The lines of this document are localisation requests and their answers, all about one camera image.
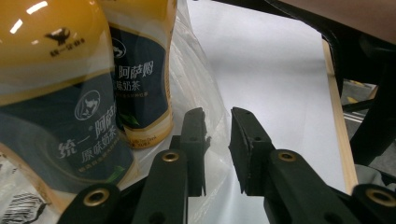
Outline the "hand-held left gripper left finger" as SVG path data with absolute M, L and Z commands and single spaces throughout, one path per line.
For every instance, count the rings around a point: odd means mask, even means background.
M 206 195 L 205 153 L 211 140 L 206 134 L 205 111 L 197 107 L 185 114 L 181 134 L 174 135 L 171 140 L 171 149 L 178 149 L 186 154 L 190 197 Z

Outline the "yellow milk tea bottle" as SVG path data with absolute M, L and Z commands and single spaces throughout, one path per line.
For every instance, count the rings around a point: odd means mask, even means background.
M 99 0 L 109 23 L 123 130 L 133 148 L 158 145 L 173 129 L 169 54 L 177 0 Z
M 0 152 L 62 212 L 83 189 L 132 176 L 97 0 L 0 0 Z

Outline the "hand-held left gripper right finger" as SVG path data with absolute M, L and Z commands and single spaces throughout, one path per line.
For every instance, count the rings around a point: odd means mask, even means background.
M 231 112 L 229 149 L 241 192 L 248 196 L 264 196 L 267 160 L 275 147 L 252 112 L 240 107 L 233 107 Z

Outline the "clear plastic bag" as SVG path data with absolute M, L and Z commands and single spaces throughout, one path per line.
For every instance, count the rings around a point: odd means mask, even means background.
M 191 29 L 187 3 L 177 5 L 176 33 L 170 48 L 170 87 L 175 129 L 181 129 L 185 112 L 195 107 L 205 111 L 210 147 L 205 154 L 206 196 L 189 203 L 190 224 L 220 224 L 219 191 L 231 169 L 225 143 L 226 112 L 206 56 Z M 125 189 L 149 172 L 155 153 L 164 144 L 133 153 L 134 169 Z M 60 211 L 47 203 L 22 173 L 0 152 L 0 224 L 55 224 Z

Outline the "black metal stand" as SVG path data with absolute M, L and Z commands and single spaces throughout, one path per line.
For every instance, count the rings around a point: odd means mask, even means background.
M 350 140 L 353 160 L 369 165 L 396 139 L 396 63 L 387 65 L 375 100 Z

